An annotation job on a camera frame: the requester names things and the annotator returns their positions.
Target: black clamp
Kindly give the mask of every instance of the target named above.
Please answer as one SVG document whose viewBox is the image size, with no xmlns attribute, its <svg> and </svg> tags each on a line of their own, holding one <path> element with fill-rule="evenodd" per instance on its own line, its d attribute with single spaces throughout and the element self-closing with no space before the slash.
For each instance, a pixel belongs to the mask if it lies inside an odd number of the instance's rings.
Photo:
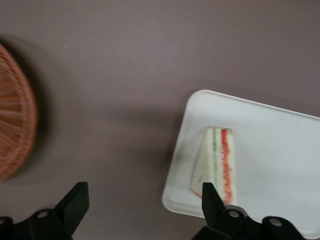
<svg viewBox="0 0 320 240">
<path fill-rule="evenodd" d="M 88 183 L 78 182 L 54 209 L 37 211 L 16 224 L 0 217 L 0 240 L 72 240 L 88 208 Z"/>
<path fill-rule="evenodd" d="M 203 183 L 202 210 L 208 226 L 193 240 L 305 240 L 284 218 L 267 216 L 258 223 L 244 210 L 226 209 L 212 183 Z"/>
</svg>

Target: white plate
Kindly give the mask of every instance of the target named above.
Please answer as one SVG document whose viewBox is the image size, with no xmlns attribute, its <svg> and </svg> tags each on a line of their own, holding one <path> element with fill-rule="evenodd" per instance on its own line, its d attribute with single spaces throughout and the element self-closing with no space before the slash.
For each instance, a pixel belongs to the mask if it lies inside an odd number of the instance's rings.
<svg viewBox="0 0 320 240">
<path fill-rule="evenodd" d="M 189 184 L 207 126 L 233 131 L 237 206 L 320 237 L 320 118 L 209 90 L 188 100 L 162 195 L 168 210 L 204 217 Z"/>
</svg>

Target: wicker basket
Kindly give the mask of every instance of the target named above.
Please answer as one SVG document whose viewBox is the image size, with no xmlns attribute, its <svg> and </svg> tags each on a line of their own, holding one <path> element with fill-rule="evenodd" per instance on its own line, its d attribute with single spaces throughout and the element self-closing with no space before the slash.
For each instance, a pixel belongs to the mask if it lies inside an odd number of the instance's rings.
<svg viewBox="0 0 320 240">
<path fill-rule="evenodd" d="M 22 70 L 0 45 L 0 181 L 19 170 L 37 131 L 35 97 Z"/>
</svg>

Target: woven basket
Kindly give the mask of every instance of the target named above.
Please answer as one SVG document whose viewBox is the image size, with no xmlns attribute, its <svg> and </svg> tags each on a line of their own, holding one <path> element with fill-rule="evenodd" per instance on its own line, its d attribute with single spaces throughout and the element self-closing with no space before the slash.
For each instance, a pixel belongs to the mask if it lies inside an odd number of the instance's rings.
<svg viewBox="0 0 320 240">
<path fill-rule="evenodd" d="M 19 170 L 37 131 L 35 97 L 22 70 L 0 45 L 0 182 Z"/>
</svg>

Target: gray table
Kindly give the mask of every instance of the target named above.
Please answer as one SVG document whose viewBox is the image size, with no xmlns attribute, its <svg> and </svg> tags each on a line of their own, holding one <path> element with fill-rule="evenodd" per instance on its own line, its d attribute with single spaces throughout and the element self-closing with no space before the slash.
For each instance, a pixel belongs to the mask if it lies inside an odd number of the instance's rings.
<svg viewBox="0 0 320 240">
<path fill-rule="evenodd" d="M 25 62 L 41 128 L 0 184 L 0 216 L 23 220 L 88 181 L 76 240 L 191 239 L 204 219 L 161 203 L 188 97 L 319 117 L 319 13 L 316 0 L 1 0 L 0 39 Z"/>
</svg>

